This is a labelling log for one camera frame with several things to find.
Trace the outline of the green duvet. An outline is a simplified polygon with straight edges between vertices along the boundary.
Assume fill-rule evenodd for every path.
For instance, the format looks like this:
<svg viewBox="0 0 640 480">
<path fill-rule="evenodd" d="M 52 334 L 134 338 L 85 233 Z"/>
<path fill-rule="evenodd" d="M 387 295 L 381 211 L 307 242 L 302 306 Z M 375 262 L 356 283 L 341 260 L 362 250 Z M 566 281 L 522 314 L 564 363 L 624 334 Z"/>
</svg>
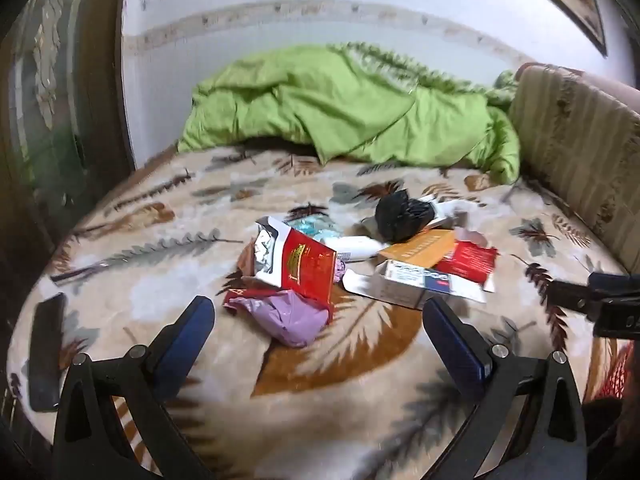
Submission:
<svg viewBox="0 0 640 480">
<path fill-rule="evenodd" d="M 324 164 L 465 164 L 511 184 L 521 165 L 506 114 L 515 92 L 509 72 L 483 86 L 375 44 L 294 46 L 241 58 L 197 84 L 177 148 L 272 136 L 312 146 Z"/>
</svg>

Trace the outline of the red cardboard box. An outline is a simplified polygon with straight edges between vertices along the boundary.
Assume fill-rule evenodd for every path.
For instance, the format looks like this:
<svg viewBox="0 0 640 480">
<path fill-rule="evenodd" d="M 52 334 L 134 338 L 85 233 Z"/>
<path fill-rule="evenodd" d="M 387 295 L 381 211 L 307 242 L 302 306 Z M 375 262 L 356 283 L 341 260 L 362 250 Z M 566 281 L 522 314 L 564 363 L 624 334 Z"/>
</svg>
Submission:
<svg viewBox="0 0 640 480">
<path fill-rule="evenodd" d="M 455 228 L 454 235 L 454 249 L 436 264 L 435 269 L 484 285 L 495 270 L 498 249 L 477 231 Z"/>
</svg>

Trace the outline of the striped upholstered headboard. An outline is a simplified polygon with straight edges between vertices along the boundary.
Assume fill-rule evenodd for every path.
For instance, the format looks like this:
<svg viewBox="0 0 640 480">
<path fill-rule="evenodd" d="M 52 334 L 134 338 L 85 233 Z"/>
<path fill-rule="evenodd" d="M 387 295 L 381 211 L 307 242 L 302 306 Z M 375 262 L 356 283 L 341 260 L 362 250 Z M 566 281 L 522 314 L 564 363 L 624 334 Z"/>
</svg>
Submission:
<svg viewBox="0 0 640 480">
<path fill-rule="evenodd" d="M 509 110 L 534 177 L 560 196 L 622 266 L 639 271 L 639 90 L 526 63 Z"/>
</svg>

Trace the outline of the purple paper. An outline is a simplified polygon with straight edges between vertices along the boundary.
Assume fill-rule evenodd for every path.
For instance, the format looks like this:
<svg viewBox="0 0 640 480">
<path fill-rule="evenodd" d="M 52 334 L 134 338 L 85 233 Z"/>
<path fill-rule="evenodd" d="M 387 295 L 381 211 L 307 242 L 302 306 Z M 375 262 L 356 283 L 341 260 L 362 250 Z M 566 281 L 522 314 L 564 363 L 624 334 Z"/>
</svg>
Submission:
<svg viewBox="0 0 640 480">
<path fill-rule="evenodd" d="M 330 310 L 294 290 L 230 290 L 228 310 L 243 310 L 272 338 L 290 348 L 309 346 L 329 323 Z"/>
</svg>

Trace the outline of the white plastic bottle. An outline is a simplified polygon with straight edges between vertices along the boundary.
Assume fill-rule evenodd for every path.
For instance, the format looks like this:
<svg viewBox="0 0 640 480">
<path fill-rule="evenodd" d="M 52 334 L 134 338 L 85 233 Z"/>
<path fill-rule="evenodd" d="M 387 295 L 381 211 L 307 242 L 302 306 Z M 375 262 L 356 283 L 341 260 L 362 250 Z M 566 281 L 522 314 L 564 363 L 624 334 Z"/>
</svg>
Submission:
<svg viewBox="0 0 640 480">
<path fill-rule="evenodd" d="M 322 243 L 334 250 L 337 258 L 344 263 L 373 258 L 387 247 L 386 244 L 367 236 L 329 237 L 322 240 Z"/>
</svg>

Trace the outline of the wooden door with glass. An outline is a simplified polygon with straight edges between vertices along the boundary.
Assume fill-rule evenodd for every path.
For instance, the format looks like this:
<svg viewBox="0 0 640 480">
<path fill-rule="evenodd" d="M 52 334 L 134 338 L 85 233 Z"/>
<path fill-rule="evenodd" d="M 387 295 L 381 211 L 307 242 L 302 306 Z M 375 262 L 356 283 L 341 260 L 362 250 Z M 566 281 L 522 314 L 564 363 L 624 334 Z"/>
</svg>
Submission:
<svg viewBox="0 0 640 480">
<path fill-rule="evenodd" d="M 134 169 L 122 0 L 25 0 L 1 40 L 1 227 L 50 254 Z"/>
</svg>

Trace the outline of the blue white box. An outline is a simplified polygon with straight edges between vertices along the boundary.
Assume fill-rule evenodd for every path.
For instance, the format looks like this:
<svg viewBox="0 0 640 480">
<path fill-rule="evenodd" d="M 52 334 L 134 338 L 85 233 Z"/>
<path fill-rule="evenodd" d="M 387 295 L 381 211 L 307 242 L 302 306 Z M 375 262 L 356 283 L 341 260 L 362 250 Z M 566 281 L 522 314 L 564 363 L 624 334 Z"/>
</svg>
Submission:
<svg viewBox="0 0 640 480">
<path fill-rule="evenodd" d="M 346 292 L 396 306 L 420 309 L 426 298 L 454 297 L 484 304 L 488 294 L 496 291 L 494 274 L 485 284 L 478 284 L 454 274 L 386 260 L 371 275 L 347 269 L 342 277 Z"/>
</svg>

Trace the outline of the orange cardboard box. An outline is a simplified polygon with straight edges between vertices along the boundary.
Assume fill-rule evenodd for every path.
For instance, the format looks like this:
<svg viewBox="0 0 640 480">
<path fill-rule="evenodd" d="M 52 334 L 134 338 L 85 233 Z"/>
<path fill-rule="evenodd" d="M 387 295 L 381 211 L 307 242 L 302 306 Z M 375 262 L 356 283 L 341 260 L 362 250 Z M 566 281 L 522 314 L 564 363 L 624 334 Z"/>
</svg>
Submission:
<svg viewBox="0 0 640 480">
<path fill-rule="evenodd" d="M 453 230 L 423 230 L 405 243 L 390 245 L 378 254 L 388 260 L 431 269 L 456 247 Z"/>
</svg>

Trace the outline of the red cigarette carton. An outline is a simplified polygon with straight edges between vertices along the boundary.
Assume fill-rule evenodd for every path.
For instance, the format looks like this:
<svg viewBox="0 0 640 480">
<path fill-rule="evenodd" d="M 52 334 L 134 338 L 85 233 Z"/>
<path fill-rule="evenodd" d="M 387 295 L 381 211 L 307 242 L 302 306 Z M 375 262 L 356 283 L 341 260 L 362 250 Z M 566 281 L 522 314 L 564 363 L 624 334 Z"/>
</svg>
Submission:
<svg viewBox="0 0 640 480">
<path fill-rule="evenodd" d="M 336 252 L 276 218 L 262 217 L 256 224 L 254 277 L 314 301 L 332 320 Z"/>
</svg>

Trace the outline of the black plastic bag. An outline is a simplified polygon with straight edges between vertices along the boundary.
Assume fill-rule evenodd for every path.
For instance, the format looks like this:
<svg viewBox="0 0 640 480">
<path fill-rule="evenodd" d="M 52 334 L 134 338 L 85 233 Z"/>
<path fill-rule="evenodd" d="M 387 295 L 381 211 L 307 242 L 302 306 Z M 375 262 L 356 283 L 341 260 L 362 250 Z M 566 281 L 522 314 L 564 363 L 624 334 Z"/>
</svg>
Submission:
<svg viewBox="0 0 640 480">
<path fill-rule="evenodd" d="M 435 216 L 435 209 L 429 202 L 411 198 L 406 190 L 382 197 L 374 214 L 378 234 L 387 243 L 410 240 Z"/>
</svg>

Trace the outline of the white sock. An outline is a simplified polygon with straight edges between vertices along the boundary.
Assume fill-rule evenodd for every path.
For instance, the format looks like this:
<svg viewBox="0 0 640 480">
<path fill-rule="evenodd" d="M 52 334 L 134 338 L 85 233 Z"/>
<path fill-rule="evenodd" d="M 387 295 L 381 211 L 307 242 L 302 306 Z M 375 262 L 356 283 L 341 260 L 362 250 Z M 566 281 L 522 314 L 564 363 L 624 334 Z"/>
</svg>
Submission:
<svg viewBox="0 0 640 480">
<path fill-rule="evenodd" d="M 465 226 L 469 218 L 477 212 L 481 212 L 485 205 L 475 203 L 472 200 L 429 200 L 427 202 L 434 210 L 434 219 L 427 225 L 430 229 L 443 226 L 450 229 L 452 226 Z"/>
</svg>

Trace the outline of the leaf patterned bed blanket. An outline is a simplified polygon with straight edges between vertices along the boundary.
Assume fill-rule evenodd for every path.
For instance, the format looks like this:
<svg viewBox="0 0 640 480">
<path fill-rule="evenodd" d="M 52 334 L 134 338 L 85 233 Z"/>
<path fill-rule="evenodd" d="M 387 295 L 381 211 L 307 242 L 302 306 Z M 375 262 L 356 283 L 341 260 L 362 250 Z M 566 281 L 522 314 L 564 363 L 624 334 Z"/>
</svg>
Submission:
<svg viewBox="0 0 640 480">
<path fill-rule="evenodd" d="M 137 171 L 64 242 L 26 299 L 8 351 L 9 385 L 28 402 L 29 339 L 37 304 L 59 292 L 62 367 L 76 354 L 117 358 L 147 344 L 191 299 L 215 304 L 241 286 L 238 261 L 256 221 L 326 214 L 355 235 L 378 200 L 472 200 L 464 226 L 498 249 L 496 291 L 453 299 L 457 315 L 521 356 L 565 348 L 579 393 L 593 334 L 574 313 L 548 314 L 546 278 L 584 282 L 620 273 L 578 219 L 524 185 L 495 186 L 469 169 L 320 164 L 282 150 L 166 152 Z M 271 338 L 224 308 L 168 410 L 202 461 L 225 479 L 415 479 L 466 414 L 416 310 L 332 292 L 333 321 L 308 347 Z"/>
</svg>

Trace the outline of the teal wet wipes pack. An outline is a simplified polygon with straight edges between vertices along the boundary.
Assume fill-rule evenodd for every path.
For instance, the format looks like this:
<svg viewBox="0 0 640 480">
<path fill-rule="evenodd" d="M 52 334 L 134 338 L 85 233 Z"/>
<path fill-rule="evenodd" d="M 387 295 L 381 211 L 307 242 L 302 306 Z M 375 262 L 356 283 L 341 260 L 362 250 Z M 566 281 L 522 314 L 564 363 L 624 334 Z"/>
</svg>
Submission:
<svg viewBox="0 0 640 480">
<path fill-rule="evenodd" d="M 342 230 L 326 214 L 310 214 L 304 218 L 288 220 L 286 224 L 317 242 L 343 236 Z"/>
</svg>

